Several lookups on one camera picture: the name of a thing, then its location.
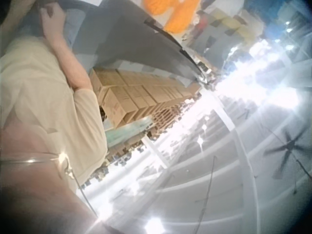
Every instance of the ceiling light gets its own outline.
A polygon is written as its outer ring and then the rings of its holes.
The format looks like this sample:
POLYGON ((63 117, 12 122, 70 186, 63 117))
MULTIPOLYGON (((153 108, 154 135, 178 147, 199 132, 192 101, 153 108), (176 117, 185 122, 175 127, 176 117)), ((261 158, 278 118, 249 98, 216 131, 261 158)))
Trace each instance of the ceiling light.
POLYGON ((202 145, 203 142, 204 142, 204 140, 199 136, 199 137, 198 137, 198 140, 197 140, 197 143, 200 144, 200 145, 202 145))
POLYGON ((162 234, 165 232, 159 218, 152 218, 145 226, 147 234, 162 234))
POLYGON ((292 50, 294 48, 294 45, 286 45, 285 49, 286 50, 292 50))
POLYGON ((294 88, 277 89, 269 98, 269 103, 286 109, 293 109, 299 104, 297 92, 294 88))

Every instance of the metal beam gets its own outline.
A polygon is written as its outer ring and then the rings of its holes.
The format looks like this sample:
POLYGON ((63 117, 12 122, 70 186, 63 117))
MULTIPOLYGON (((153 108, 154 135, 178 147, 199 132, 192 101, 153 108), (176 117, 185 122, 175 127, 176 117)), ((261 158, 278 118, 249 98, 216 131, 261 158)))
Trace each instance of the metal beam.
POLYGON ((164 169, 167 169, 170 166, 169 162, 165 159, 162 153, 158 150, 158 148, 152 143, 152 141, 147 136, 144 136, 142 138, 142 142, 146 146, 146 148, 151 151, 153 155, 159 158, 159 162, 164 169))
POLYGON ((214 111, 219 115, 226 127, 232 134, 235 142, 239 164, 243 178, 243 197, 244 197, 244 215, 243 215, 243 234, 260 234, 260 214, 258 196, 255 185, 253 168, 247 157, 245 147, 235 128, 235 124, 223 109, 221 101, 211 91, 205 90, 201 93, 203 98, 208 98, 208 103, 213 105, 214 111))

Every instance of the cardboard box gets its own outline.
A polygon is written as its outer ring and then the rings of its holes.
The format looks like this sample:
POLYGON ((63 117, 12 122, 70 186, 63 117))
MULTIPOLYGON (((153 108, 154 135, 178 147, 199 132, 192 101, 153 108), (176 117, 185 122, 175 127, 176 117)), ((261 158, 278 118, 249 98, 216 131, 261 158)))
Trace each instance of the cardboard box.
POLYGON ((179 91, 175 87, 168 87, 168 90, 177 99, 183 97, 183 95, 181 93, 179 93, 179 91))
POLYGON ((187 87, 187 90, 194 96, 201 89, 201 86, 198 83, 192 83, 187 87))
POLYGON ((151 74, 140 74, 141 83, 143 85, 160 86, 159 77, 151 74))
POLYGON ((97 102, 102 104, 109 87, 126 86, 116 70, 94 68, 90 72, 90 80, 97 96, 97 102))
POLYGON ((156 107, 157 103, 148 94, 148 92, 143 88, 143 86, 136 86, 135 89, 140 93, 144 101, 148 104, 147 110, 142 114, 142 117, 148 116, 152 113, 153 109, 156 107))
POLYGON ((107 91, 102 108, 115 128, 129 123, 137 113, 138 108, 122 87, 111 87, 107 91))
POLYGON ((143 117, 143 114, 146 112, 146 110, 149 108, 149 105, 146 103, 146 101, 143 99, 143 97, 140 95, 140 93, 135 89, 134 86, 126 86, 124 87, 132 101, 135 103, 135 105, 138 107, 137 113, 134 115, 133 119, 138 120, 143 117))
POLYGON ((120 71, 121 78, 128 86, 142 85, 141 74, 138 72, 120 71))
POLYGON ((144 85, 143 88, 156 103, 163 103, 172 100, 161 87, 144 85))
POLYGON ((187 98, 192 97, 192 94, 184 86, 182 85, 177 86, 176 89, 183 97, 187 97, 187 98))

